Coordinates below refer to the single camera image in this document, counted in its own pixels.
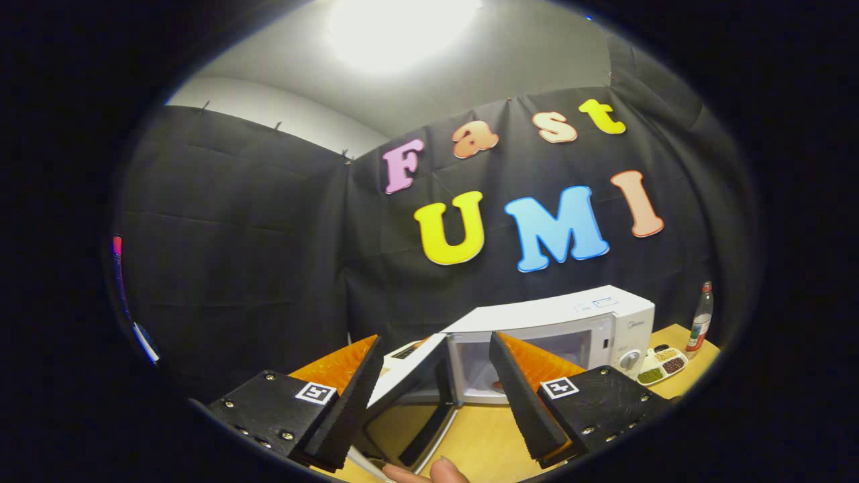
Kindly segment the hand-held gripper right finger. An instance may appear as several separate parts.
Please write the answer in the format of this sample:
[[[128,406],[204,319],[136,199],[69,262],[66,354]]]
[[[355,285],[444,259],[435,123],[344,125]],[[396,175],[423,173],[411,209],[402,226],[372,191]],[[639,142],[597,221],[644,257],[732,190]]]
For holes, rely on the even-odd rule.
[[[492,332],[489,355],[541,468],[601,451],[674,406],[610,365],[585,370],[506,333]]]

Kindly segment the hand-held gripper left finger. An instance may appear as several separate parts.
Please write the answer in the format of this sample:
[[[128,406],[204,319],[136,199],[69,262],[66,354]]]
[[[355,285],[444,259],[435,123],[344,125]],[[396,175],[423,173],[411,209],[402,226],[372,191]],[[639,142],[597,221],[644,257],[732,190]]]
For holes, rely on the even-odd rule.
[[[381,346],[374,334],[289,374],[260,371],[205,415],[264,458],[341,470],[383,367]]]

